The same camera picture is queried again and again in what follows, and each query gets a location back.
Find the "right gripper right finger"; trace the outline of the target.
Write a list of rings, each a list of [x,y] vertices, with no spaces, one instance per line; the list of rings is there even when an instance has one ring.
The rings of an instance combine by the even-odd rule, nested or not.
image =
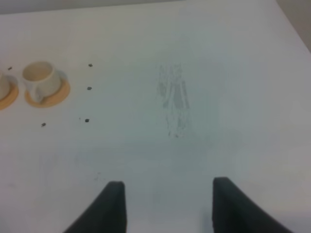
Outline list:
[[[213,180],[212,225],[215,233],[289,233],[229,178]]]

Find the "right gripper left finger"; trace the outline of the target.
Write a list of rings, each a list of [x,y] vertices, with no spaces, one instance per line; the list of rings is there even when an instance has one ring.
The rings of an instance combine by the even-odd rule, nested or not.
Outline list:
[[[125,233],[125,184],[109,182],[93,203],[65,230],[67,233]]]

